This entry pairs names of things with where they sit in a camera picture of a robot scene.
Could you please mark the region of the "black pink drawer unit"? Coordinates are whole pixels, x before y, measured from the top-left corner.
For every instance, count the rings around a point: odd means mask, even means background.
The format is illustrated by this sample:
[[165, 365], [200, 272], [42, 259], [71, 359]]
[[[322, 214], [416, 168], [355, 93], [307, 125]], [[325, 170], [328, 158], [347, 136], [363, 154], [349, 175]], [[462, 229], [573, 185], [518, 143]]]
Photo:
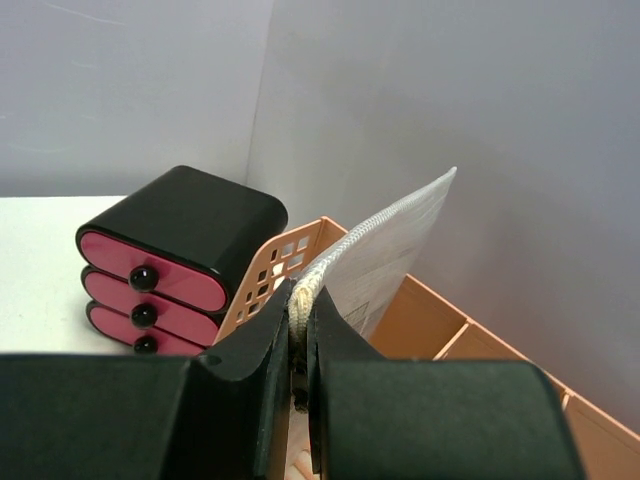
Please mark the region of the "black pink drawer unit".
[[174, 167], [78, 228], [87, 319], [138, 353], [199, 353], [256, 252], [287, 223], [270, 194]]

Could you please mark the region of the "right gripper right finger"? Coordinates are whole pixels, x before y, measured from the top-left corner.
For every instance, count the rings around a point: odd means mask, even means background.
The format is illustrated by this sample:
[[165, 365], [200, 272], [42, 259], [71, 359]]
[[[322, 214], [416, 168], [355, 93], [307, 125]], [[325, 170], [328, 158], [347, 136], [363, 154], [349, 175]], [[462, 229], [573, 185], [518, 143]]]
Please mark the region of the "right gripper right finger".
[[581, 479], [548, 377], [526, 361], [391, 360], [327, 290], [307, 325], [309, 432], [323, 479]]

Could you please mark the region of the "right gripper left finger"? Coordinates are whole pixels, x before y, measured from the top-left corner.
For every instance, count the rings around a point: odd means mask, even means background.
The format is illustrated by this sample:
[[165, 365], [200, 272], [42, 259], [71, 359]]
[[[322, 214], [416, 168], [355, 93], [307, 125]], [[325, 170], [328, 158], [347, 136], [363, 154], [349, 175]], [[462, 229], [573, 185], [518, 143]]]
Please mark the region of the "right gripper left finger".
[[2, 477], [283, 478], [290, 293], [195, 356], [3, 356]]

